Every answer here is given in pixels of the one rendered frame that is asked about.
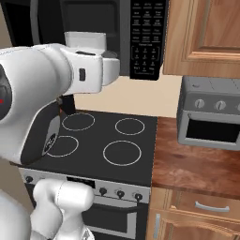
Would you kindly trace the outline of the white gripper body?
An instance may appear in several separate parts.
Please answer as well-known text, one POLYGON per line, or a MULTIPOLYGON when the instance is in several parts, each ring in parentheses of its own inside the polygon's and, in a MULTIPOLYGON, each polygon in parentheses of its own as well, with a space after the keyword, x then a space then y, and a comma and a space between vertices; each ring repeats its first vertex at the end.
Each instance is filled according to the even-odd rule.
POLYGON ((107 39, 105 33, 65 32, 66 44, 72 48, 90 48, 105 51, 107 39))

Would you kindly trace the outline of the dark microwave door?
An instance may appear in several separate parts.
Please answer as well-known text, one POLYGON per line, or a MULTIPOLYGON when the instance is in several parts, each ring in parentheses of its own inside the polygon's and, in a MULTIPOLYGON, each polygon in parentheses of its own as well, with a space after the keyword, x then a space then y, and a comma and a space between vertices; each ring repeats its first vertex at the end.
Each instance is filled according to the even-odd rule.
POLYGON ((13 46, 64 44, 65 32, 105 33, 120 58, 120 0, 0 0, 13 46))

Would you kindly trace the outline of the black steel microwave oven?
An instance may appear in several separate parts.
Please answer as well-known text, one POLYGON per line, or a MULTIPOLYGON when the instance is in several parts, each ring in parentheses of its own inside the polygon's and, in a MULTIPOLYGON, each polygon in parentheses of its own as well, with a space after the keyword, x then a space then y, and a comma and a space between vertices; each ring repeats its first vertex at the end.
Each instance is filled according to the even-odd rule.
POLYGON ((167 12, 168 0, 130 0, 129 78, 158 79, 167 12))

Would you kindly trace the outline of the grey toaster oven door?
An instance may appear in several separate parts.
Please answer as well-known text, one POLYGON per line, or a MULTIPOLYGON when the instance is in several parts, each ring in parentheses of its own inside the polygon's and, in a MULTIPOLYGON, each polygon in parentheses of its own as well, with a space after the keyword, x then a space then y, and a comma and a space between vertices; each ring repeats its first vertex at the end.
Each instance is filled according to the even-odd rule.
POLYGON ((182 111, 177 116, 181 144, 240 151, 240 116, 182 111))

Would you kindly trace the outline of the steel oven door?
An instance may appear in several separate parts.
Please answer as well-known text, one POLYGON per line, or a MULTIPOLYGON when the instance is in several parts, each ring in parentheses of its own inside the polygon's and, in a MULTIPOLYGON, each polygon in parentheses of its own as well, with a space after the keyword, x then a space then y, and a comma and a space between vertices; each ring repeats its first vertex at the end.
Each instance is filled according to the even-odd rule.
POLYGON ((98 210, 92 206, 82 213, 82 218, 96 240, 144 240, 148 205, 134 202, 131 206, 118 207, 133 206, 139 206, 140 211, 124 214, 98 210))

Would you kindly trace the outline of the wooden base cupboard door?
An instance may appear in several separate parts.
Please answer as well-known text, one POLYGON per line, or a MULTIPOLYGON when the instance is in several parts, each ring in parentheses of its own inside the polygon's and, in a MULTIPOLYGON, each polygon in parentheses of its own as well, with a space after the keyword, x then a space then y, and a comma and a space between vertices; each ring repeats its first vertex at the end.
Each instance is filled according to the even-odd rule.
POLYGON ((240 240, 240 221, 158 209, 149 210, 146 240, 155 240, 156 214, 161 215, 158 240, 240 240))

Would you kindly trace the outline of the black upright block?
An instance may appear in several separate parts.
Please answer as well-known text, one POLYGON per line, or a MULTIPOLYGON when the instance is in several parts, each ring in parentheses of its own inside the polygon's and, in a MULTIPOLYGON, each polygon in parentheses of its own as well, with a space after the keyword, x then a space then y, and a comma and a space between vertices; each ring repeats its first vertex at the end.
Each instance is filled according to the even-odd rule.
POLYGON ((62 104, 60 105, 60 108, 65 114, 72 115, 76 112, 74 96, 61 96, 61 100, 62 104))

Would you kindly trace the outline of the black glass hob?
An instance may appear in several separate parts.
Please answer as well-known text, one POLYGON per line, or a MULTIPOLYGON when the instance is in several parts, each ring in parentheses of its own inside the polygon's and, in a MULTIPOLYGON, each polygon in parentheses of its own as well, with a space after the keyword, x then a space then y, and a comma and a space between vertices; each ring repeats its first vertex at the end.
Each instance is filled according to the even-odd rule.
POLYGON ((158 120, 154 116, 78 111, 61 115, 50 151, 19 169, 22 180, 39 171, 135 186, 151 185, 158 120))

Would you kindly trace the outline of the grey toaster oven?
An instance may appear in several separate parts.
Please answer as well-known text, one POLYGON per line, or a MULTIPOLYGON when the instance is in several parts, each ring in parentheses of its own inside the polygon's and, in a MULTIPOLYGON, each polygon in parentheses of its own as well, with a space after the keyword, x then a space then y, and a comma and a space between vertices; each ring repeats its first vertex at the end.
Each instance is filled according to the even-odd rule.
POLYGON ((240 103, 240 80, 184 76, 178 99, 176 125, 177 116, 182 111, 240 116, 240 112, 235 109, 235 105, 238 103, 240 103), (204 101, 203 108, 197 109, 195 107, 197 99, 204 101), (226 108, 222 111, 216 109, 216 103, 220 100, 226 102, 226 108))

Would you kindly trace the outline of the wooden drawer front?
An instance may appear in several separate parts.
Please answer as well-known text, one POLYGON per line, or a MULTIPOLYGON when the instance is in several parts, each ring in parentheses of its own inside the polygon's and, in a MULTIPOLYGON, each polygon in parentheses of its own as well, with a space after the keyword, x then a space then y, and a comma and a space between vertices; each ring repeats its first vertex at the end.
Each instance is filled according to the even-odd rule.
POLYGON ((181 213, 198 214, 203 217, 222 218, 240 221, 240 200, 219 196, 203 195, 199 193, 174 191, 169 208, 181 213), (206 211, 195 207, 195 202, 214 207, 230 207, 230 212, 219 213, 206 211))

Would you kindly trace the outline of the wooden wall cupboard door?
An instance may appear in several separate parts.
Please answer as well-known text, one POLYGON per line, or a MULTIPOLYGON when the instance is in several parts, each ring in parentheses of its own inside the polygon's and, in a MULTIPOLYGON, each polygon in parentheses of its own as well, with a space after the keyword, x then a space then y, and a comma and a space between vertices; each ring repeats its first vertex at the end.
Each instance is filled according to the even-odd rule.
POLYGON ((170 0, 163 73, 240 79, 240 0, 170 0))

